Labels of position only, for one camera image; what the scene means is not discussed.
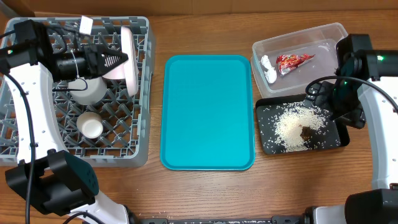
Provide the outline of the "pink bowl with rice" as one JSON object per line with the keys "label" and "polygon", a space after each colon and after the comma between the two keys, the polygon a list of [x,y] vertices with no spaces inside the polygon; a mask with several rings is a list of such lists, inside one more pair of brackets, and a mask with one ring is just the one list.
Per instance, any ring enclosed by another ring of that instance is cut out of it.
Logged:
{"label": "pink bowl with rice", "polygon": [[123,79],[125,79],[124,64],[125,63],[118,65],[116,68],[112,69],[110,72],[103,75],[102,77],[105,79],[108,79],[108,80],[123,80]]}

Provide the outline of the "white round plate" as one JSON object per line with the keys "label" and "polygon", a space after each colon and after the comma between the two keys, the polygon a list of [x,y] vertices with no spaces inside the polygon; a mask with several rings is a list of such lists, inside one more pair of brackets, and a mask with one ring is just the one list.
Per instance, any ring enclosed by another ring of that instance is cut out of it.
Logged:
{"label": "white round plate", "polygon": [[139,69],[136,60],[136,50],[134,38],[131,30],[127,27],[121,28],[121,50],[128,59],[123,65],[125,82],[129,96],[134,96],[138,92],[138,74]]}

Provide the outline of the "grey bowl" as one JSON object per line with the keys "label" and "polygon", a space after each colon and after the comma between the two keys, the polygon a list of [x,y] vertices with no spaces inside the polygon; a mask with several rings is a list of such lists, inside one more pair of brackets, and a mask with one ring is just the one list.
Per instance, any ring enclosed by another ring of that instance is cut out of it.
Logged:
{"label": "grey bowl", "polygon": [[72,99],[80,105],[94,105],[104,98],[108,88],[105,81],[99,77],[88,80],[79,78],[69,82],[68,89],[77,89],[70,93]]}

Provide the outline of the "white paper cup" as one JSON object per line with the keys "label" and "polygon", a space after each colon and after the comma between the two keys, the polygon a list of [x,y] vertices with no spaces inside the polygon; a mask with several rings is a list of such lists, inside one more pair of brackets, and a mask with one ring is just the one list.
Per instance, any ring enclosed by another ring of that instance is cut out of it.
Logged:
{"label": "white paper cup", "polygon": [[94,112],[79,115],[76,125],[79,132],[90,139],[98,138],[103,133],[102,118]]}

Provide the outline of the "red snack wrapper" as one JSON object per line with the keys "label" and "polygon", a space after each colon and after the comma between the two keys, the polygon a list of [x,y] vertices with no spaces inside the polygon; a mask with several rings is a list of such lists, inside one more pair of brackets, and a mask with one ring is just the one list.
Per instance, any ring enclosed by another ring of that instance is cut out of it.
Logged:
{"label": "red snack wrapper", "polygon": [[302,66],[305,63],[311,61],[315,55],[295,55],[295,54],[285,54],[280,55],[276,59],[276,64],[278,66],[278,70],[282,76],[290,73],[296,68]]}

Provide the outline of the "white tissue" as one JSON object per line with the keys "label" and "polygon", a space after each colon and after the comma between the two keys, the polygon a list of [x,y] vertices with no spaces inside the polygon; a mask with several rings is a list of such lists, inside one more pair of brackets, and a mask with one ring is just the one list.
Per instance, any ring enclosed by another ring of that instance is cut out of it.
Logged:
{"label": "white tissue", "polygon": [[264,75],[268,83],[273,84],[277,80],[277,72],[272,66],[267,55],[262,56],[261,64],[265,68]]}

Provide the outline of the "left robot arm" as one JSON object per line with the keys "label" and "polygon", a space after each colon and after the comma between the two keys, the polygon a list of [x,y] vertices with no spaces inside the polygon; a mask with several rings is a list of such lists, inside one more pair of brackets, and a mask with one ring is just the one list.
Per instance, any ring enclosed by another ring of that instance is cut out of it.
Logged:
{"label": "left robot arm", "polygon": [[16,43],[1,49],[1,73],[12,93],[19,135],[17,166],[6,171],[7,185],[32,208],[87,223],[136,223],[125,205],[100,191],[92,166],[69,153],[60,135],[53,84],[108,77],[117,71],[137,93],[132,32],[121,28],[121,50],[88,44],[75,52],[54,52],[49,30],[64,31],[31,19],[14,25]]}

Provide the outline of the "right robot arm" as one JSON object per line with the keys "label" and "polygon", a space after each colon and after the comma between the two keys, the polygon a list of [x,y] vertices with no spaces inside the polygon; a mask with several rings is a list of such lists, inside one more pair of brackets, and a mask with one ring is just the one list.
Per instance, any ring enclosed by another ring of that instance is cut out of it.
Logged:
{"label": "right robot arm", "polygon": [[332,120],[355,110],[366,118],[373,179],[372,190],[343,205],[306,209],[302,223],[397,223],[397,51],[346,52],[334,76],[312,81],[305,92]]}

